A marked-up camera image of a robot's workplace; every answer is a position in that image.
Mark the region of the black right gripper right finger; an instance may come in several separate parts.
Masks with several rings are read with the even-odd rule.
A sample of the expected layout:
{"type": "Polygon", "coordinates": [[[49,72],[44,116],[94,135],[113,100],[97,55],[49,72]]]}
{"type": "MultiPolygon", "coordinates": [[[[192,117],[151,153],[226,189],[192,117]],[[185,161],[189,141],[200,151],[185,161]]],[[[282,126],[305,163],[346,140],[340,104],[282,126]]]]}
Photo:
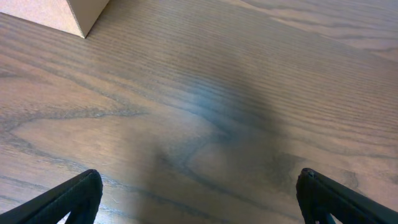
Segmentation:
{"type": "Polygon", "coordinates": [[[296,191],[306,224],[397,223],[397,212],[310,168],[302,169],[296,191]]]}

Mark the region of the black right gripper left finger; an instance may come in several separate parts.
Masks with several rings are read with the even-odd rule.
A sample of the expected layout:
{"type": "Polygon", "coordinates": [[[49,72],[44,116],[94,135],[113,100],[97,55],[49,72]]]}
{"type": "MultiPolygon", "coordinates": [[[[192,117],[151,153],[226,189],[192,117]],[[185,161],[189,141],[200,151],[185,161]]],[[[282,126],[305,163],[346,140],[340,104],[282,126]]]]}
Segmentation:
{"type": "Polygon", "coordinates": [[[1,214],[1,224],[93,224],[103,195],[97,170],[89,169],[1,214]]]}

